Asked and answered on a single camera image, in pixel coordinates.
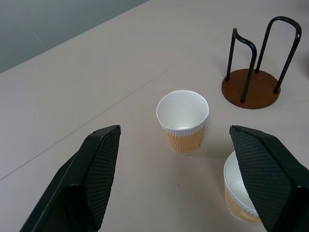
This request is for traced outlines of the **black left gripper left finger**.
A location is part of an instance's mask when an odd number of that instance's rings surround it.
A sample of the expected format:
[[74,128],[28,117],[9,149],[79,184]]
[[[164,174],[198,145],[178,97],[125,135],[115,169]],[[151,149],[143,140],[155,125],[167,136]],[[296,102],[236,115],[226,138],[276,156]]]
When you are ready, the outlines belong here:
[[114,181],[121,127],[89,134],[63,164],[20,232],[98,232]]

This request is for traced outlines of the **orange and white paper cup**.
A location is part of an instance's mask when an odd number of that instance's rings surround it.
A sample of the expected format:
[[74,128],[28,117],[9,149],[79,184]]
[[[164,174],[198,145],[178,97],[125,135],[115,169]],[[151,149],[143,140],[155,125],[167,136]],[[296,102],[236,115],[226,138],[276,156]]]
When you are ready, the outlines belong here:
[[196,151],[202,142],[209,105],[200,94],[175,90],[157,105],[156,117],[171,148],[181,154]]
[[244,186],[235,152],[232,152],[225,161],[224,183],[225,203],[230,214],[245,223],[261,223],[261,219]]

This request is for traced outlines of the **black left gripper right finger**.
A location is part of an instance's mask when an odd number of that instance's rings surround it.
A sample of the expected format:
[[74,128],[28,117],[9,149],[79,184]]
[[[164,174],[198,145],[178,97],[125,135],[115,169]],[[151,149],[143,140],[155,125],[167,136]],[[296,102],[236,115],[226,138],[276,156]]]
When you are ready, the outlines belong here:
[[273,135],[233,125],[244,186],[267,232],[309,232],[309,169]]

